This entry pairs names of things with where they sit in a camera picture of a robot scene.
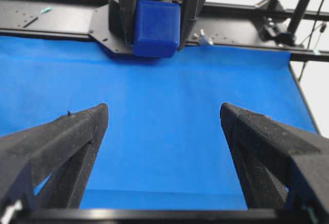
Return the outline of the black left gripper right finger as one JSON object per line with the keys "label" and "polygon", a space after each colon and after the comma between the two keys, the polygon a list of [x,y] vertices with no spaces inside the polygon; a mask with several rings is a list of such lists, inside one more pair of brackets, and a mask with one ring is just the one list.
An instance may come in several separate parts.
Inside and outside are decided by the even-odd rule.
{"label": "black left gripper right finger", "polygon": [[328,138],[230,103],[220,121],[249,208],[328,209]]}

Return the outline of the black triangular left gripper left finger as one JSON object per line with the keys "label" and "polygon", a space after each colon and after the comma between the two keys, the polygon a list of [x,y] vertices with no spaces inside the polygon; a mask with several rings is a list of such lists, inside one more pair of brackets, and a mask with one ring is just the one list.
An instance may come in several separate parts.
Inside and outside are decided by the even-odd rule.
{"label": "black triangular left gripper left finger", "polygon": [[107,127],[102,103],[1,137],[1,209],[78,208]]}

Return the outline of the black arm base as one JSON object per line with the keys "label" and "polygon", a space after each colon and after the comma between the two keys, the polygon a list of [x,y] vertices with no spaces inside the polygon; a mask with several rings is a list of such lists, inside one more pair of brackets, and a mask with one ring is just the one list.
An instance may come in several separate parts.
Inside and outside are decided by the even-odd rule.
{"label": "black arm base", "polygon": [[180,15],[174,0],[108,0],[93,12],[88,34],[116,54],[170,58],[179,47]]}

